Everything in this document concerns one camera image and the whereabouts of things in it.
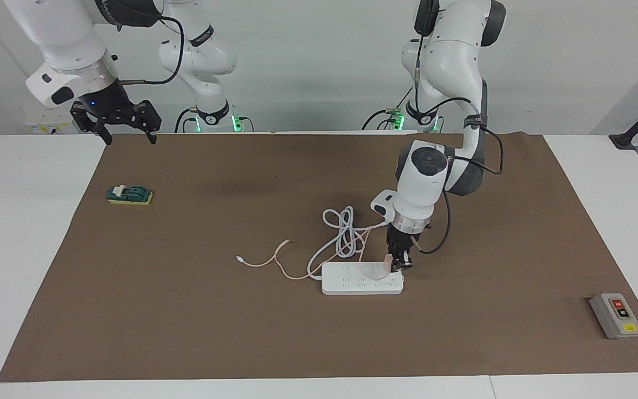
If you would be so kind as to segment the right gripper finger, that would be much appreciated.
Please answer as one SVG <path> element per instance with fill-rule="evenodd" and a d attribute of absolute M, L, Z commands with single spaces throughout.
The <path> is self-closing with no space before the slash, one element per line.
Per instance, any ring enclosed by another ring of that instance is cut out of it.
<path fill-rule="evenodd" d="M 111 146 L 113 143 L 113 136 L 106 128 L 106 123 L 101 117 L 98 117 L 96 121 L 90 119 L 89 112 L 81 102 L 73 102 L 69 109 L 69 113 L 81 132 L 92 133 L 103 139 L 107 146 Z"/>
<path fill-rule="evenodd" d="M 131 126 L 143 131 L 152 145 L 157 143 L 156 132 L 159 131 L 161 122 L 161 116 L 151 101 L 145 99 L 138 104 L 132 104 Z"/>

